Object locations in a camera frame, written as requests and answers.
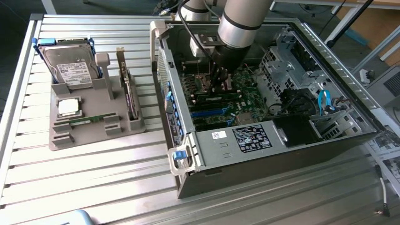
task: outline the floor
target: floor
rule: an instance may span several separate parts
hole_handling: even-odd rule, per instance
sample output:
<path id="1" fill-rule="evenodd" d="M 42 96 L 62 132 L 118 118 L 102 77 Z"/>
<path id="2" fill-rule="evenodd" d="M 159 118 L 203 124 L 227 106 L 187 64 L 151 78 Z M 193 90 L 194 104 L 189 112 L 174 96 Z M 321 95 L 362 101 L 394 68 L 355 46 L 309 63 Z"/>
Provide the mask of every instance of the floor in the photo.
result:
<path id="1" fill-rule="evenodd" d="M 78 15 L 151 15 L 159 0 L 93 0 L 90 4 L 83 4 L 82 0 L 54 0 L 58 14 Z M 6 99 L 10 92 L 15 67 L 21 54 L 21 47 L 25 39 L 27 24 L 31 13 L 46 13 L 41 0 L 2 0 L 0 1 L 0 115 L 6 106 Z M 270 12 L 269 17 L 299 18 L 307 22 L 319 32 L 333 17 L 331 7 L 311 6 L 306 11 L 301 5 L 290 3 L 277 4 L 275 12 Z M 327 26 L 322 39 L 325 39 L 339 23 L 334 18 Z M 361 45 L 349 36 L 343 36 L 333 48 L 346 66 L 354 68 L 362 59 L 369 55 L 371 49 Z M 378 58 L 367 65 L 367 69 L 382 74 L 389 66 Z"/>

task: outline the black strap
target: black strap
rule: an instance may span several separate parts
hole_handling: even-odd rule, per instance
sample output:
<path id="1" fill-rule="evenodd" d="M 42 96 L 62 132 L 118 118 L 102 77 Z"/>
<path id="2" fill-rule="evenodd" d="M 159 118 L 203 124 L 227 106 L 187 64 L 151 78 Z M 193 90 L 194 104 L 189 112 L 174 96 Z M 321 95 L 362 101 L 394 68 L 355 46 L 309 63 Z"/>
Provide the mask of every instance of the black strap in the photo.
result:
<path id="1" fill-rule="evenodd" d="M 245 29 L 245 30 L 258 30 L 261 27 L 262 27 L 262 24 L 257 27 L 250 27 L 250 26 L 246 26 L 243 24 L 239 24 L 237 23 L 227 15 L 226 11 L 225 11 L 225 17 L 226 19 L 229 20 L 229 22 L 235 26 L 235 27 L 239 27 L 241 29 Z"/>
<path id="2" fill-rule="evenodd" d="M 187 5 L 183 5 L 183 7 L 187 10 L 193 11 L 194 13 L 209 13 L 209 9 L 197 9 L 197 8 L 193 8 L 193 7 L 187 6 Z"/>

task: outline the warning label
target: warning label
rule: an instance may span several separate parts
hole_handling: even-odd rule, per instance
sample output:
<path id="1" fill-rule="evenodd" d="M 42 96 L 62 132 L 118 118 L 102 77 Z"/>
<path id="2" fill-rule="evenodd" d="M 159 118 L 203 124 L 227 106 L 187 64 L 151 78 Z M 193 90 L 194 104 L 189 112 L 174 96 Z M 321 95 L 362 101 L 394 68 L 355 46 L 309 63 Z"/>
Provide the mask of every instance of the warning label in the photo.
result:
<path id="1" fill-rule="evenodd" d="M 234 129 L 234 134 L 245 153 L 273 147 L 262 124 Z"/>
<path id="2" fill-rule="evenodd" d="M 69 86 L 93 83 L 86 62 L 59 64 L 58 69 Z"/>

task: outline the aluminum table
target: aluminum table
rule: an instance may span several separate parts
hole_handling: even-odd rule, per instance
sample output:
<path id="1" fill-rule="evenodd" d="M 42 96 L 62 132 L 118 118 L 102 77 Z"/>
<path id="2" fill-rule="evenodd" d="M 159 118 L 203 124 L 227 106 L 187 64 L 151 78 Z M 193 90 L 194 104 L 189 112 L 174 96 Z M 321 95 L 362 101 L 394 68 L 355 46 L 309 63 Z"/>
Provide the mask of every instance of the aluminum table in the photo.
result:
<path id="1" fill-rule="evenodd" d="M 161 17 L 35 15 L 0 124 L 2 224 L 50 224 L 85 209 L 97 224 L 370 225 L 399 224 L 382 206 L 374 159 L 355 148 L 323 164 L 179 200 L 151 76 L 150 22 Z M 49 149 L 51 74 L 31 47 L 37 38 L 95 39 L 118 75 L 117 47 L 139 85 L 149 131 L 75 148 Z"/>

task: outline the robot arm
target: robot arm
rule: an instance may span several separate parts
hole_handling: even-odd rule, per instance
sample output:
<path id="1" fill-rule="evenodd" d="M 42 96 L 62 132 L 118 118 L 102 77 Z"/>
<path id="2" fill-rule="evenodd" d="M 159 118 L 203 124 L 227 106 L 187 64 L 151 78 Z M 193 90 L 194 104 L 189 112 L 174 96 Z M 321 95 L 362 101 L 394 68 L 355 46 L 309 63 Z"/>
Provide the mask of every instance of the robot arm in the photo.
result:
<path id="1" fill-rule="evenodd" d="M 273 1 L 207 0 L 207 2 L 221 6 L 226 5 L 219 25 L 219 39 L 225 45 L 215 47 L 210 63 L 211 91 L 215 92 L 217 87 L 222 86 L 242 65 Z M 181 10 L 186 20 L 210 20 L 211 18 L 205 0 L 190 0 Z"/>

